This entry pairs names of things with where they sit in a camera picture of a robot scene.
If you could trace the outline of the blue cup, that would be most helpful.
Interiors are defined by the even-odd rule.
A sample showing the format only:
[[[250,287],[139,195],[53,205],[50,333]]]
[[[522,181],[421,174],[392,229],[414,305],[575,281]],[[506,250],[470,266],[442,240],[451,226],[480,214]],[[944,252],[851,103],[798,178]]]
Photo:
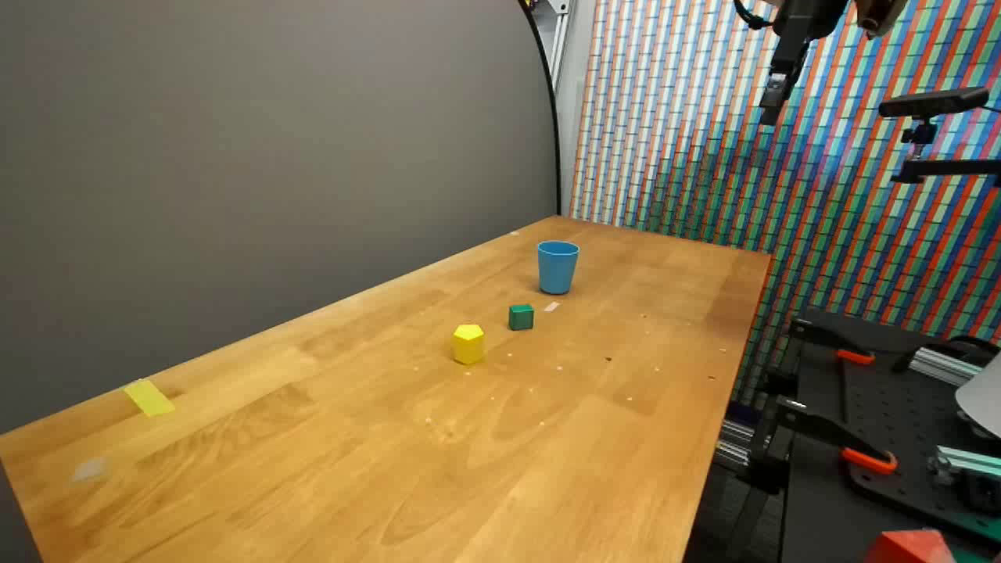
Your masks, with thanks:
[[[580,248],[565,240],[544,240],[537,245],[537,270],[543,293],[564,295],[571,292]]]

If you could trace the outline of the yellow block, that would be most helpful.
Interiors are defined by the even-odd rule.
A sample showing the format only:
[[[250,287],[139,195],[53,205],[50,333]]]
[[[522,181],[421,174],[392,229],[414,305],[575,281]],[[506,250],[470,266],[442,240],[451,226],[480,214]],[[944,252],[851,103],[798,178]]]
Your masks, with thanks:
[[[453,332],[453,359],[469,366],[483,360],[486,355],[485,332],[480,325],[458,325]]]

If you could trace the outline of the red block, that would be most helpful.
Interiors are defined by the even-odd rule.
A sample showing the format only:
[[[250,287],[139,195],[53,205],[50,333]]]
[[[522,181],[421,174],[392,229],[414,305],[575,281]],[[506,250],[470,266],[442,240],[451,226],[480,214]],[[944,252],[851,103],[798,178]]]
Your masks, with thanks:
[[[912,529],[881,533],[866,549],[863,563],[957,563],[957,560],[937,529]]]

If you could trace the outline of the aluminium profile bar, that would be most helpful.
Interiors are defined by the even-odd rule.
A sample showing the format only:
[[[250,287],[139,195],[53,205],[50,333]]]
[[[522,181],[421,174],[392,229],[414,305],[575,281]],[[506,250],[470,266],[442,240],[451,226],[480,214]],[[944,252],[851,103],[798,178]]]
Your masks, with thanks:
[[[959,388],[971,382],[981,373],[983,367],[951,357],[930,348],[918,348],[913,353],[908,367],[922,375],[947,382]]]
[[[928,467],[940,475],[965,472],[1001,481],[1001,457],[976,454],[950,446],[936,446],[935,453],[928,459]]]
[[[748,466],[755,429],[741,421],[723,419],[712,462],[732,472]]]

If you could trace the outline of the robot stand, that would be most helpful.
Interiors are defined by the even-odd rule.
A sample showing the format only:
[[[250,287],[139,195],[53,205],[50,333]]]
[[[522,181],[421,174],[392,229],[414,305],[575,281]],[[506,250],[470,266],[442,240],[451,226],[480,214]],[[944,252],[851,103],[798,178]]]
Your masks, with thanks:
[[[927,462],[936,446],[1001,457],[1001,441],[974,435],[958,416],[954,388],[903,367],[904,357],[930,336],[809,310],[796,317],[837,329],[873,350],[870,366],[791,339],[769,376],[769,392],[803,403],[846,425],[899,461],[893,476],[869,476],[851,467],[843,488],[783,489],[779,559],[782,563],[861,563],[883,532],[937,529],[961,561],[1001,554],[1001,514],[971,510],[961,488],[935,481]]]

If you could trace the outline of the yellow tape strip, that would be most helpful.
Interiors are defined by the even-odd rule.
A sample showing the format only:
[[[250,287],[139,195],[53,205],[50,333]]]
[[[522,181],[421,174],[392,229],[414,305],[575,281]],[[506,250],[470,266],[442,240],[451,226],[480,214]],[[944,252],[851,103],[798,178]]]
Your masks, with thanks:
[[[153,381],[140,378],[122,388],[135,406],[145,416],[154,418],[175,412],[176,407],[171,399],[161,391]]]

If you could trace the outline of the aluminium frame post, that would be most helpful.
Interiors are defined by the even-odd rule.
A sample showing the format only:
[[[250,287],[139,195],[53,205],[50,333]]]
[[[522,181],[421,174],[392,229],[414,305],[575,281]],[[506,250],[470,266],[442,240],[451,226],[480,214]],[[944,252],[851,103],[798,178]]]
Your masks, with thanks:
[[[553,87],[553,92],[556,92],[560,84],[566,35],[569,32],[569,24],[571,24],[571,15],[575,0],[544,0],[544,2],[546,2],[548,10],[554,15],[553,37],[551,37],[550,49],[547,51],[547,64],[551,87]]]

